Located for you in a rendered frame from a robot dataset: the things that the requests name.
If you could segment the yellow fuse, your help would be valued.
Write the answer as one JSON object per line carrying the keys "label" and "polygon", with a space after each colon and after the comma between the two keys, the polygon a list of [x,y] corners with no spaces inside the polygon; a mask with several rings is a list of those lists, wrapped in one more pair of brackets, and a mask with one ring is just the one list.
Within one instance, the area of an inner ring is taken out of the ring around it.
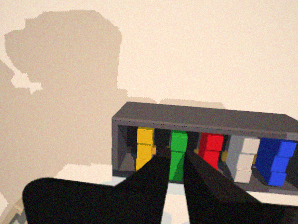
{"label": "yellow fuse", "polygon": [[136,171],[152,158],[154,128],[138,127]]}

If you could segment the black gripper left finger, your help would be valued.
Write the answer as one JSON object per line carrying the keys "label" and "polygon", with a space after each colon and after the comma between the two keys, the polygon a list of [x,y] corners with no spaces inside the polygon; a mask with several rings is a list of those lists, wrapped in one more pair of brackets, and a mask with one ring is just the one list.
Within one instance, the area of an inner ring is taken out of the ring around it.
{"label": "black gripper left finger", "polygon": [[22,191],[28,224],[161,224],[171,149],[116,185],[38,178]]}

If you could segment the green blade fuse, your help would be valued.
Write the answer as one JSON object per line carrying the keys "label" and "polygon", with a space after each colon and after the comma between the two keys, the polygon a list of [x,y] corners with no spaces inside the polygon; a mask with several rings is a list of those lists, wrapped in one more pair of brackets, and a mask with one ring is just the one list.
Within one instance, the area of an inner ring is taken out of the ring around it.
{"label": "green blade fuse", "polygon": [[184,157],[187,148],[187,133],[181,130],[171,132],[171,165],[169,180],[182,181]]}

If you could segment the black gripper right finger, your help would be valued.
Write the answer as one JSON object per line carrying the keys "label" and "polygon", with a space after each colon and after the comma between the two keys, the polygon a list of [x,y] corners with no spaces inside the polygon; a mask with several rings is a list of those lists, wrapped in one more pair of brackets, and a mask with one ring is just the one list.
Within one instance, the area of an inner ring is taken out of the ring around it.
{"label": "black gripper right finger", "polygon": [[186,149],[183,176],[190,224],[298,224],[298,206],[254,198],[193,150]]}

